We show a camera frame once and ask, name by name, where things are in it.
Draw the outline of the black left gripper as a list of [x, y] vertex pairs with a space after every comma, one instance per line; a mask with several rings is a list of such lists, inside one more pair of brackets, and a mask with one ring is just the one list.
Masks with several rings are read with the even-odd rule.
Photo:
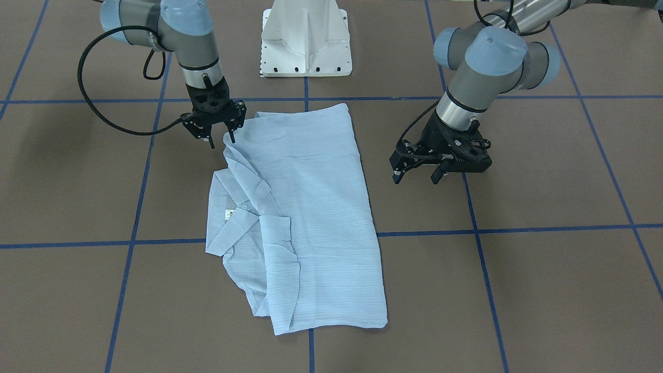
[[405, 173], [424, 165], [435, 167], [431, 182], [436, 185], [449, 173], [482, 173], [492, 165], [488, 154], [491, 142], [479, 132], [480, 122], [471, 117], [469, 129], [455, 130], [433, 114], [418, 142], [402, 135], [389, 158], [394, 184], [400, 184]]

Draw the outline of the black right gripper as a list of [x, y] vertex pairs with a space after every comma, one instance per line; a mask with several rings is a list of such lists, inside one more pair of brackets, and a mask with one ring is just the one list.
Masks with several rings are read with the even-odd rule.
[[223, 123], [226, 125], [230, 142], [235, 144], [235, 131], [242, 128], [246, 120], [246, 105], [241, 100], [230, 99], [225, 78], [215, 85], [211, 84], [209, 78], [204, 78], [203, 83], [203, 88], [186, 85], [192, 111], [180, 116], [182, 124], [195, 138], [209, 142], [211, 149], [215, 149], [212, 127]]

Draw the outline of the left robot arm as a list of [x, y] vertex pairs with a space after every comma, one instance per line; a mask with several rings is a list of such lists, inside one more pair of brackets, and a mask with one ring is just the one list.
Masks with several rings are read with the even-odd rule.
[[525, 37], [582, 5], [583, 1], [511, 1], [478, 15], [471, 26], [444, 29], [434, 42], [434, 59], [455, 74], [440, 99], [424, 111], [429, 119], [421, 138], [411, 142], [400, 135], [389, 159], [394, 182], [423, 165], [435, 167], [435, 184], [449, 173], [488, 170], [491, 142], [479, 132], [483, 115], [498, 95], [547, 85], [560, 69], [556, 47]]

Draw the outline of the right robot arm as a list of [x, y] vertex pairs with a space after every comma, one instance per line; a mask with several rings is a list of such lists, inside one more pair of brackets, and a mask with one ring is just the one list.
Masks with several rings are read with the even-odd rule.
[[235, 142], [247, 108], [230, 98], [206, 2], [103, 1], [99, 18], [102, 38], [175, 55], [192, 110], [174, 125], [182, 124], [193, 137], [213, 142], [212, 127], [223, 123], [230, 142]]

